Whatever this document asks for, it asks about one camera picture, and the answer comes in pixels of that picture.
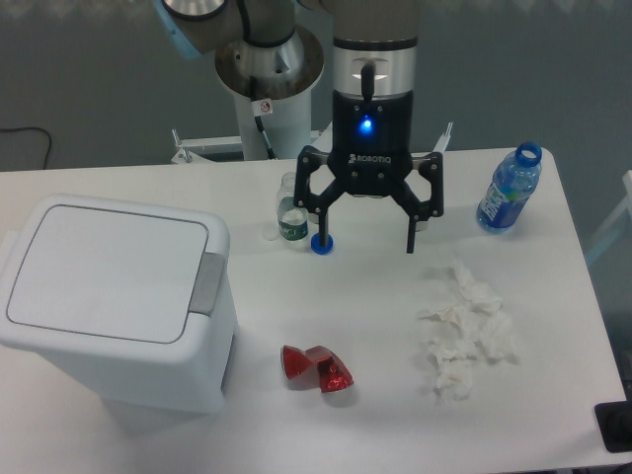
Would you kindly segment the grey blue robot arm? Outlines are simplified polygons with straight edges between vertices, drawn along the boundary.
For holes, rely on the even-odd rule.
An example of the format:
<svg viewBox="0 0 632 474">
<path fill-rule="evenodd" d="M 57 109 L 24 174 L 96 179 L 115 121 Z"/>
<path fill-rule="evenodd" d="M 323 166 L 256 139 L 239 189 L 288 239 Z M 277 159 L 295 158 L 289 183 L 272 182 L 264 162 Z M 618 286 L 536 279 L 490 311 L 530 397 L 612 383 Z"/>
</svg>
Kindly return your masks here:
<svg viewBox="0 0 632 474">
<path fill-rule="evenodd" d="M 213 52 L 218 76 L 250 104 L 290 99 L 319 78 L 320 42 L 295 19 L 293 1 L 159 1 L 185 56 Z M 410 151 L 418 29 L 417 1 L 308 1 L 333 19 L 332 148 L 297 155 L 294 202 L 318 219 L 313 242 L 333 241 L 328 211 L 342 195 L 393 198 L 415 234 L 443 213 L 442 156 Z"/>
</svg>

